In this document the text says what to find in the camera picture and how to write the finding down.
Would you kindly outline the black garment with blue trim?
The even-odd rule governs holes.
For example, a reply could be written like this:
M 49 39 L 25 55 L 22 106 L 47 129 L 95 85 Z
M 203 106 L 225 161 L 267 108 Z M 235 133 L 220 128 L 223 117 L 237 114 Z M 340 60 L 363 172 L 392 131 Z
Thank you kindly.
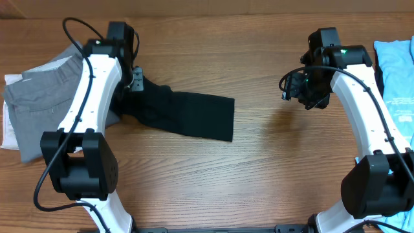
M 378 55 L 375 54 L 375 80 L 376 86 L 378 87 L 379 93 L 381 96 L 384 95 L 384 80 L 383 80 L 383 72 L 379 66 Z

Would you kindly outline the black polo shirt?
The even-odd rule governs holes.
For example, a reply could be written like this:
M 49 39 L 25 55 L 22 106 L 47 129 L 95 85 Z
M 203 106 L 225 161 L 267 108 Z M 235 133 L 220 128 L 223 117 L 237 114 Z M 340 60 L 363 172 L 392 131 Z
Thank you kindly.
M 172 91 L 143 77 L 138 91 L 128 89 L 121 102 L 110 107 L 105 125 L 122 115 L 141 124 L 180 135 L 231 142 L 234 133 L 235 100 L 209 94 Z

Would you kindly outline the grey folded trousers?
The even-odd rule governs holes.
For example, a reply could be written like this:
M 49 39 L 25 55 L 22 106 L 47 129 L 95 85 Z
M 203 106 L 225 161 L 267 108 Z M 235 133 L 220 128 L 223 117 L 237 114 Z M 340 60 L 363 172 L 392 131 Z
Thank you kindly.
M 7 85 L 3 98 L 8 106 L 21 162 L 42 157 L 40 141 L 45 131 L 55 132 L 70 111 L 83 72 L 83 57 L 70 45 L 48 63 L 21 73 L 22 79 Z

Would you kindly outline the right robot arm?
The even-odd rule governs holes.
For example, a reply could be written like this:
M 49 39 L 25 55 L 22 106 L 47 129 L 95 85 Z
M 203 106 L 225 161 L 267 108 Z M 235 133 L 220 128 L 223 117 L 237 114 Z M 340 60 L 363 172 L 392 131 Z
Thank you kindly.
M 323 109 L 331 94 L 351 123 L 359 161 L 343 178 L 341 198 L 304 225 L 279 225 L 278 232 L 361 232 L 383 217 L 413 208 L 413 149 L 401 135 L 378 90 L 365 47 L 343 46 L 334 27 L 308 38 L 301 67 L 279 82 L 284 100 Z

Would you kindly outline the white folded garment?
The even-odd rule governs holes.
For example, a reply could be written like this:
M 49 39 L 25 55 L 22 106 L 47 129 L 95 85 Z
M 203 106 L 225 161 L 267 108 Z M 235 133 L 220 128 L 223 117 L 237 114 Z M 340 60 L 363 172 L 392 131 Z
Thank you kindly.
M 58 128 L 79 80 L 77 74 L 7 74 L 1 147 L 20 151 L 22 162 L 41 157 L 41 136 Z

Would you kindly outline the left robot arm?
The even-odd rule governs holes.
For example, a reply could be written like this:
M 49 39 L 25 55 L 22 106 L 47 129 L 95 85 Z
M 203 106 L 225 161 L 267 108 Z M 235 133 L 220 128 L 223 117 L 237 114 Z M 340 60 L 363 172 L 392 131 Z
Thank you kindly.
M 134 82 L 132 65 L 139 36 L 125 22 L 109 23 L 107 36 L 90 39 L 79 51 L 82 77 L 57 131 L 41 137 L 46 168 L 35 187 L 37 209 L 54 212 L 82 206 L 99 232 L 136 232 L 116 192 L 118 163 L 105 139 L 111 104 Z

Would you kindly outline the light blue garment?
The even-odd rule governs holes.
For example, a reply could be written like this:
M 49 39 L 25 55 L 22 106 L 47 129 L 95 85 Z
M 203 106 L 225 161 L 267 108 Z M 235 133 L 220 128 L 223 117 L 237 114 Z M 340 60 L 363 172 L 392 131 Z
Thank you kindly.
M 382 98 L 404 139 L 413 145 L 413 40 L 375 41 Z

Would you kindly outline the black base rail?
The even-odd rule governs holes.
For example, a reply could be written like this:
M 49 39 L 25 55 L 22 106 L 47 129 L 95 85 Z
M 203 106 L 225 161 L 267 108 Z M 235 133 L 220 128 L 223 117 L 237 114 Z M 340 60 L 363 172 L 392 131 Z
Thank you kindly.
M 167 228 L 132 228 L 132 233 L 300 233 L 305 225 L 276 225 L 259 228 L 196 228 L 196 229 L 167 229 Z

